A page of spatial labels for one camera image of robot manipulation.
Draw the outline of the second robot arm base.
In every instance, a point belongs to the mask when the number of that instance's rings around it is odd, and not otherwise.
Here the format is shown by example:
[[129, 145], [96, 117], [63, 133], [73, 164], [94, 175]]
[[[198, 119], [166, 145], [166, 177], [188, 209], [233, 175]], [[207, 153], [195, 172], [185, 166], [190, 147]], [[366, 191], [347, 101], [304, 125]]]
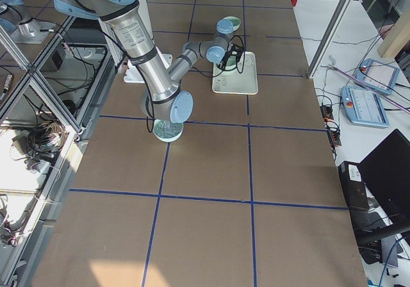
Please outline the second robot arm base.
[[18, 44], [41, 44], [55, 23], [38, 22], [23, 0], [1, 0], [1, 26]]

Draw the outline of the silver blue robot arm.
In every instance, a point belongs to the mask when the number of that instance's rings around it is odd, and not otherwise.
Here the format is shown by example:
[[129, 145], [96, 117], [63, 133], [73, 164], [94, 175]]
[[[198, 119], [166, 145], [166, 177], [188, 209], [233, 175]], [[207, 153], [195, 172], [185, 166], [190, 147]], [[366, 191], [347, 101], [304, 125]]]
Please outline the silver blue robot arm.
[[101, 20], [110, 25], [128, 57], [144, 78], [147, 97], [142, 110], [147, 116], [172, 123], [187, 121], [193, 110], [193, 97], [181, 90], [181, 78], [198, 58], [219, 64], [227, 55], [234, 33], [233, 22], [222, 19], [210, 41], [188, 42], [170, 67], [165, 67], [152, 35], [138, 13], [139, 0], [53, 0], [65, 15]]

